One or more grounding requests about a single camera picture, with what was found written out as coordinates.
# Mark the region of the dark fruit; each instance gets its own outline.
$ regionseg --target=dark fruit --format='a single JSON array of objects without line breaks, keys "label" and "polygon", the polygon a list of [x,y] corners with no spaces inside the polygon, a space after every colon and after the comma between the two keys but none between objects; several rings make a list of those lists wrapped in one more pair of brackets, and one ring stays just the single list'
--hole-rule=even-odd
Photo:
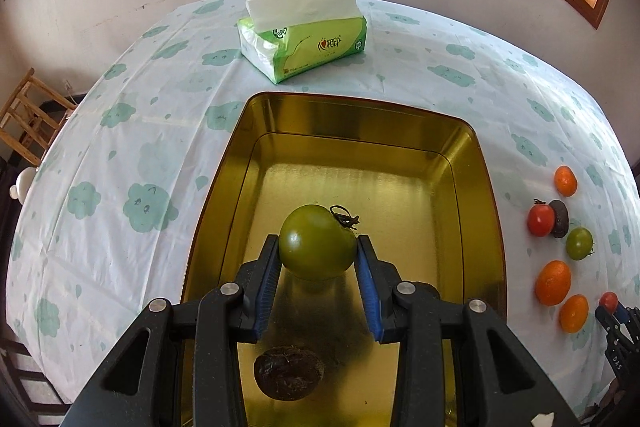
[{"label": "dark fruit", "polygon": [[260,390],[274,400],[300,400],[318,386],[324,376],[322,360],[308,349],[272,347],[254,362]]},{"label": "dark fruit", "polygon": [[566,205],[560,200],[551,201],[549,206],[556,213],[556,222],[551,229],[551,235],[559,239],[569,232],[569,211],[566,209]]},{"label": "dark fruit", "polygon": [[533,235],[545,237],[554,227],[556,213],[544,201],[535,200],[535,202],[527,216],[527,228]]}]

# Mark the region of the table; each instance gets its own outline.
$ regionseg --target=table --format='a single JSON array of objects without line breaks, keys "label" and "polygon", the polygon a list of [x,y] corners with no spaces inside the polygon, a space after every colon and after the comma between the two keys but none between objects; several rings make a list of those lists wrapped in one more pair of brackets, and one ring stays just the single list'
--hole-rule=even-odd
[{"label": "table", "polygon": [[[265,90],[340,94],[436,110],[476,130],[504,236],[508,324],[578,414],[612,378],[593,311],[615,291],[640,303],[640,200],[597,103],[564,74],[462,23],[358,0],[366,52],[273,86],[239,52],[246,0],[182,6],[101,77],[47,153],[15,233],[7,319],[69,400],[152,298],[180,301],[198,217],[244,102]],[[561,240],[532,237],[534,198],[558,197],[569,165],[572,226],[596,253],[573,263],[570,295],[591,313],[574,335],[559,306],[533,296],[539,270],[566,259]]]}]

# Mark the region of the wooden chair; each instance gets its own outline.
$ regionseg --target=wooden chair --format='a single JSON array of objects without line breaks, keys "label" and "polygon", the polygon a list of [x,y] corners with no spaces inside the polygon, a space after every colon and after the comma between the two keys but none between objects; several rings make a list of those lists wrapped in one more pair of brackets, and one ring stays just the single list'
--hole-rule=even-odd
[{"label": "wooden chair", "polygon": [[[53,140],[77,106],[37,79],[33,73],[35,71],[31,68],[0,109],[0,139],[29,163],[38,167]],[[60,121],[55,121],[41,110],[37,103],[28,98],[27,95],[31,89],[43,91],[51,100],[55,100],[65,109],[65,114]],[[23,133],[20,139],[14,138],[5,131],[10,120],[16,121],[21,127]],[[43,149],[40,156],[29,150],[34,142]]]},{"label": "wooden chair", "polygon": [[[20,399],[25,404],[29,413],[31,413],[34,418],[37,418],[40,415],[60,417],[64,416],[71,406],[66,404],[62,400],[61,396],[58,394],[58,391],[56,391],[56,388],[53,387],[49,379],[39,371],[27,371],[25,369],[18,369],[17,367],[15,367],[14,361],[12,360],[11,356],[12,354],[31,357],[29,351],[26,347],[24,347],[23,344],[0,337],[0,357],[2,358],[5,367],[7,368],[9,377],[13,381],[15,388],[18,390]],[[48,384],[57,400],[57,403],[34,402],[25,389],[25,386],[23,384],[24,381],[38,381]],[[58,425],[59,423],[60,422],[49,424],[49,426],[52,427],[53,425]]]}]

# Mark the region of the green tissue packaging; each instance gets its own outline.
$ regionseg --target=green tissue packaging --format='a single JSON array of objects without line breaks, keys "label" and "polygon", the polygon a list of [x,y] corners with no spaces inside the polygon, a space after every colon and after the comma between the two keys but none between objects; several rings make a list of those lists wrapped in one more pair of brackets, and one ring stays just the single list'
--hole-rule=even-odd
[{"label": "green tissue packaging", "polygon": [[242,54],[274,84],[364,51],[367,21],[356,0],[249,0],[246,8]]}]

